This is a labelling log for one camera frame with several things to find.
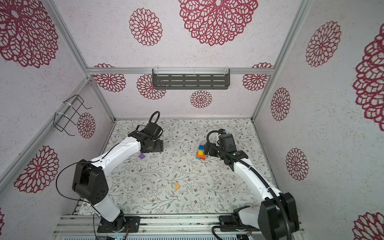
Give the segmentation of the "orange wood rectangular block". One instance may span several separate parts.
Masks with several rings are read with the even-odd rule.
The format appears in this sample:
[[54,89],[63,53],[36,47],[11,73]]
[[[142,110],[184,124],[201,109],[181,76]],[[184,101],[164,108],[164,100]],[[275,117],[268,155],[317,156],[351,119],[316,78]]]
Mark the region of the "orange wood rectangular block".
[[206,160],[206,155],[204,154],[199,154],[199,152],[196,153],[196,159],[205,161]]

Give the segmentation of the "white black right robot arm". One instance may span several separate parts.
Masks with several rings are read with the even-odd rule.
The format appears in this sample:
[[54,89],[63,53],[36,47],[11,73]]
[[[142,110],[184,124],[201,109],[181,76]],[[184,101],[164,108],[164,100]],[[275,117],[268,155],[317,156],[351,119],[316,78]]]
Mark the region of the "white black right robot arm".
[[293,233],[300,229],[295,198],[290,193],[282,193],[273,187],[254,167],[248,155],[238,150],[233,135],[224,129],[217,130],[218,140],[210,141],[208,133],[204,145],[204,153],[220,158],[225,165],[246,183],[252,194],[260,200],[260,207],[251,206],[237,208],[230,216],[221,216],[220,223],[211,231],[216,239],[220,231],[259,231],[266,240],[279,240],[283,237],[291,240]]

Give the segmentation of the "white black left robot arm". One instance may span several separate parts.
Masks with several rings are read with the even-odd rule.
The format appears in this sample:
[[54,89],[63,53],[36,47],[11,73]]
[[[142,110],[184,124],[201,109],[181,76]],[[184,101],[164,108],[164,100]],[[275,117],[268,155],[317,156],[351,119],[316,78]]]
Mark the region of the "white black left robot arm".
[[85,199],[100,215],[100,233],[121,233],[128,229],[129,222],[123,210],[113,201],[109,193],[108,178],[115,169],[134,154],[161,153],[164,142],[160,139],[163,129],[149,122],[142,130],[136,128],[108,152],[76,164],[72,189]]

